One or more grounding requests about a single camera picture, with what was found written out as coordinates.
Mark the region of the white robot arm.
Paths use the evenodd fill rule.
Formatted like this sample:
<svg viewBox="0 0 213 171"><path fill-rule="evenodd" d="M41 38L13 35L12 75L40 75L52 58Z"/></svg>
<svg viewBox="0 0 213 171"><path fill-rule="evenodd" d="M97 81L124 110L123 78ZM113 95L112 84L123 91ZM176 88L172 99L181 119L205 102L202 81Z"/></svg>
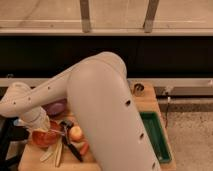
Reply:
<svg viewBox="0 0 213 171"><path fill-rule="evenodd" d="M161 171L126 74L118 55L102 52L34 89L11 85L0 100L0 114L27 116L65 98L102 171Z"/></svg>

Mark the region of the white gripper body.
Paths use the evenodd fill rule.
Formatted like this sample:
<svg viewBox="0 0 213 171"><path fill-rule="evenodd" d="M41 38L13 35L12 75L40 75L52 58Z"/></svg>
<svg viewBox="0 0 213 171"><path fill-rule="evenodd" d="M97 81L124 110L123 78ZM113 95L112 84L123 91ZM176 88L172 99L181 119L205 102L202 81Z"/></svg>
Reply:
<svg viewBox="0 0 213 171"><path fill-rule="evenodd" d="M50 129L50 120L46 111L42 107L33 108L22 115L25 126L30 130L41 129L48 131Z"/></svg>

